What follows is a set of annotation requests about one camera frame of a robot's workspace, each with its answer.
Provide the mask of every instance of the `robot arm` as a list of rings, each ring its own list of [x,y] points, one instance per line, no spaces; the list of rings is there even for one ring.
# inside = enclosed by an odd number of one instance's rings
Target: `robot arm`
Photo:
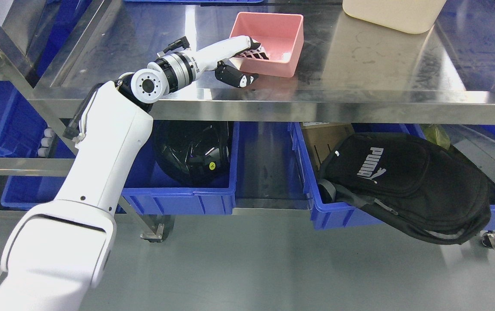
[[[147,69],[104,83],[85,99],[66,130],[79,153],[64,184],[54,201],[27,212],[7,240],[0,310],[78,310],[103,275],[115,239],[117,201],[152,130],[151,106],[252,47],[258,46],[241,36],[197,52],[163,53]],[[240,74],[243,85],[254,80]]]

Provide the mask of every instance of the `pink bin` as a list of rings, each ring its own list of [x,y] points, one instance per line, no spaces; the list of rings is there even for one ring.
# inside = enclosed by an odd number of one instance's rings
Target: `pink bin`
[[[248,35],[261,42],[268,60],[233,57],[245,73],[293,77],[303,47],[303,16],[299,14],[239,12],[230,37]]]

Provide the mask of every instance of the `black cable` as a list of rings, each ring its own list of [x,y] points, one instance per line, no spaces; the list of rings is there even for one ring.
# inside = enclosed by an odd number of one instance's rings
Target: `black cable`
[[[78,130],[78,122],[80,121],[80,118],[82,117],[82,114],[84,113],[84,110],[88,106],[88,103],[92,99],[92,96],[94,96],[94,93],[102,86],[104,83],[97,83],[94,85],[90,91],[88,92],[87,96],[84,98],[84,100],[80,103],[78,108],[76,109],[76,112],[73,116],[73,118],[70,120],[69,124],[65,128],[65,131],[63,133],[63,137],[72,140],[79,134]]]

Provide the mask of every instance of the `backpack strap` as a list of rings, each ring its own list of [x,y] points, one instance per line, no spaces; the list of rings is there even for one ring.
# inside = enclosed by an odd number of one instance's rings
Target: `backpack strap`
[[[318,181],[318,189],[326,191],[326,193],[331,198],[331,202],[343,201],[358,209],[368,204],[378,204],[379,206],[389,211],[390,213],[394,215],[399,215],[397,211],[385,205],[382,201],[378,200],[375,197],[370,197],[368,195],[354,194],[346,187],[339,184],[334,184],[326,179],[320,179]]]

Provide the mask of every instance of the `white container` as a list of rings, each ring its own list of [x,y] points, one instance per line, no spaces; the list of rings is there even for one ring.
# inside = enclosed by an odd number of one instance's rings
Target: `white container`
[[[344,0],[349,16],[405,33],[431,29],[447,0]]]

